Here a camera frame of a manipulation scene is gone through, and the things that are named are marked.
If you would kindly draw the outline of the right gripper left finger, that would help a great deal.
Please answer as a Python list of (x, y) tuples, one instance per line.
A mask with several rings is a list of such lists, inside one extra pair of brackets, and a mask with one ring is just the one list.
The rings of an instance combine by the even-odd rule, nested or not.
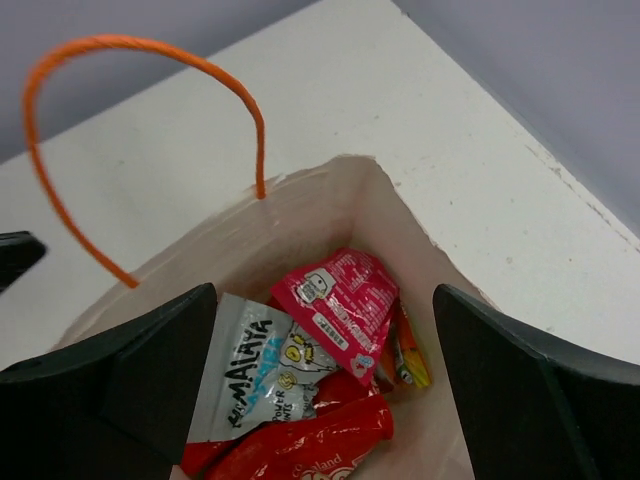
[(4, 479), (167, 479), (182, 459), (213, 332), (199, 285), (1, 372)]

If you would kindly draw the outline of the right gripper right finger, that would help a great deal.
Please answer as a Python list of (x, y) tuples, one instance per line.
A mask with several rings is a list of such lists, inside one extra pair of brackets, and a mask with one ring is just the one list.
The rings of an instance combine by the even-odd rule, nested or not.
[(478, 479), (636, 479), (639, 367), (441, 284), (435, 322)]

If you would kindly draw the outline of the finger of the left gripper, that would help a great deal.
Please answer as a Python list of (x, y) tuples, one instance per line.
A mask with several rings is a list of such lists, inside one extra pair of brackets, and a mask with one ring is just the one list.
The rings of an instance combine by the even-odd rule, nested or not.
[(0, 292), (3, 293), (46, 255), (46, 245), (28, 231), (0, 235)]

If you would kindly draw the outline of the orange fruit candy bag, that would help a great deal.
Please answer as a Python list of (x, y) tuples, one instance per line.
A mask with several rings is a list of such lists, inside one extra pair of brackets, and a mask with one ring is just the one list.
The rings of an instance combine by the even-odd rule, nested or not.
[(400, 300), (395, 302), (391, 313), (388, 335), (376, 368), (378, 387), (383, 393), (399, 388), (426, 388), (432, 383), (431, 376)]

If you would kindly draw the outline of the silver blue packet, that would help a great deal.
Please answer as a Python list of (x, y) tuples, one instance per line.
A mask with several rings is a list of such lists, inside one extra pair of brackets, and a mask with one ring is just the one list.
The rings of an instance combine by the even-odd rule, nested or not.
[(311, 418), (317, 384), (337, 369), (290, 315), (225, 293), (187, 441), (230, 441), (263, 423)]

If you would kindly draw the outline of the large red candy bag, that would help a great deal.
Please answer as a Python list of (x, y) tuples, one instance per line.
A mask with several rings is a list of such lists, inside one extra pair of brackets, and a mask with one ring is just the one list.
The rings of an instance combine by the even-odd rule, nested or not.
[(344, 479), (393, 433), (384, 397), (368, 396), (313, 419), (264, 427), (231, 449), (204, 477)]

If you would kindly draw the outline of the red pink snack packet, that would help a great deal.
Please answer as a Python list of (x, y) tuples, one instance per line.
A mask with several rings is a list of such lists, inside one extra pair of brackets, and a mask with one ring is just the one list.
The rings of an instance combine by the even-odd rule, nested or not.
[(379, 259), (340, 248), (289, 272), (270, 293), (340, 367), (371, 383), (399, 297)]

